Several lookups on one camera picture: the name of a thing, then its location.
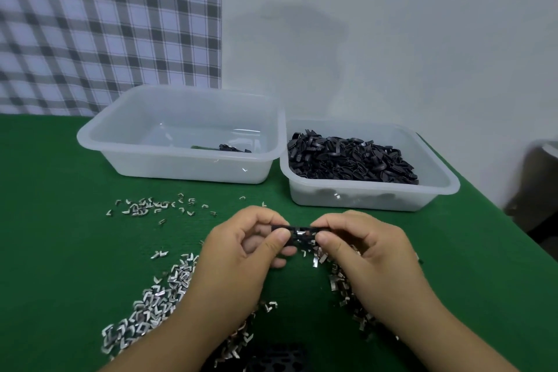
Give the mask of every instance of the green table cover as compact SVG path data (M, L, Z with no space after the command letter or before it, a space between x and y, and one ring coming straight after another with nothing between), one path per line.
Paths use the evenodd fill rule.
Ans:
M128 317L154 275L181 253L199 252L199 240L244 206L265 201L299 226L341 211L296 205L278 162L260 185L120 176L100 152L79 146L76 133L87 121L0 115L3 370L100 368L107 361L101 329ZM407 232L430 284L459 319L520 370L555 372L558 264L459 179L457 194L419 212L369 213ZM176 200L179 192L198 200L195 216L171 208L157 216L105 215L116 199ZM169 255L150 260L159 249ZM257 316L255 341L304 343L317 371L423 370L402 343L364 342L325 268L311 262L298 255L270 272L263 297L278 309Z

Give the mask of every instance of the forearm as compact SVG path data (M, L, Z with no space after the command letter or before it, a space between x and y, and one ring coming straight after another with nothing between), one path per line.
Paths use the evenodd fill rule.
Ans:
M102 372L197 372L213 341L180 309L118 355Z
M421 306L399 337L431 372L517 372L440 302Z

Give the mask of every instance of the checkered fabric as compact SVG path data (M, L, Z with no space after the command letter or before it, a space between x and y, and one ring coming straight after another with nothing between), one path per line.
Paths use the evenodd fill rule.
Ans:
M220 87L220 0L0 0L0 112L92 116L130 87Z

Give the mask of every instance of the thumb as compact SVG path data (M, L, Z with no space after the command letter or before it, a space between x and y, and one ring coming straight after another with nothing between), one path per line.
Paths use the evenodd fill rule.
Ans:
M291 238L291 232L286 228L278 228L271 232L255 249L254 253L250 256L251 261L256 265L256 268L265 268L265 272L269 269L271 261L283 249L286 242Z
M322 250L342 267L346 273L350 274L356 269L362 258L354 251L342 238L329 231L320 231L316 234L316 242Z

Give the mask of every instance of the plastic bin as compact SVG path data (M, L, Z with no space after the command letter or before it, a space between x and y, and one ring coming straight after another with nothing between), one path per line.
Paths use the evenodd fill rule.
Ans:
M78 132L119 174L257 184L285 150L285 111L272 97L188 86L139 86ZM229 144L238 153L192 149Z
M304 129L312 129L324 137L356 137L392 145L415 167L413 172L420 184L302 178L290 170L284 151L280 158L281 170L289 178L292 199L299 205L417 211L438 194L453 194L459 190L455 174L408 128L373 122L293 119L287 121L285 137L289 140L293 133L304 132Z

